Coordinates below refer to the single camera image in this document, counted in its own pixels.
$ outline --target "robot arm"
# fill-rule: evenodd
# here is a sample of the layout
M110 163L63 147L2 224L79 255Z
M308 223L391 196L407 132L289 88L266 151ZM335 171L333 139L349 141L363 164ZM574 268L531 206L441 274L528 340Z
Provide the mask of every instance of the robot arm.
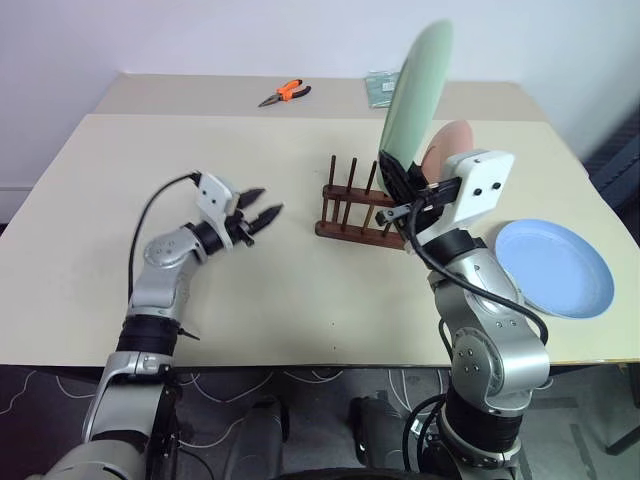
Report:
M46 480L134 480L176 447L173 351L191 278L215 252L233 249L269 225L282 206L254 221L242 209L263 189L237 192L222 179L197 175L202 222L161 235L144 249L144 267L133 289L116 351L112 353L83 426L83 444L63 457Z
M399 205L376 218L395 222L407 249L416 250L433 270L429 284L451 333L452 388L438 426L459 472L515 464L522 415L549 373L546 330L542 340L531 330L513 279L466 230L496 206L512 163L505 152L454 155L444 165L445 180L427 185L417 166L405 172L380 152L385 187ZM487 291L502 302L486 298Z

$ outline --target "pliers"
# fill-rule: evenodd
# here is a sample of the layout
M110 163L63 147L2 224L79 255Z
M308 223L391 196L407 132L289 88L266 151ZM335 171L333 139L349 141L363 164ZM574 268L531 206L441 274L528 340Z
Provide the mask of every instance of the pliers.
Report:
M258 107L264 107L267 105L273 105L279 101L288 102L292 98L299 98L311 91L310 86L304 87L302 90L293 91L294 88L299 87L302 84L302 80L291 80L289 83L276 90L276 93L267 98Z

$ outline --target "white table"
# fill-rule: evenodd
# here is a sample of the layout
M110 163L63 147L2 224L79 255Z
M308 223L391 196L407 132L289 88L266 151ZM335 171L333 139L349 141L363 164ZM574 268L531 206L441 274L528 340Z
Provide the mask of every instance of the white table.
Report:
M638 360L639 251L582 165L543 120L471 124L478 147L516 155L499 207L473 233L491 244L505 222L550 220L588 240L614 275L615 300L600 317L543 315L552 362ZM285 209L252 249L216 254L198 272L184 326L202 341L179 339L178 366L447 365L427 271L415 257L314 235L330 155L338 156L337 183L352 156L361 162L355 184L366 182L382 125L88 115L0 238L0 363L103 365L126 311L127 252L140 209L161 183L199 169L238 188L264 186L260 206ZM185 185L161 197L141 247L196 220L194 195Z

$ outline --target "plate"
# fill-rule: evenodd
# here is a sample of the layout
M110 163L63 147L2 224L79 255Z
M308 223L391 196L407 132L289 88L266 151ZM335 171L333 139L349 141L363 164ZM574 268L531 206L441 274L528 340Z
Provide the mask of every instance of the plate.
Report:
M527 303L551 315L592 318L614 295L600 254L571 230L544 220L518 220L496 238L496 257Z

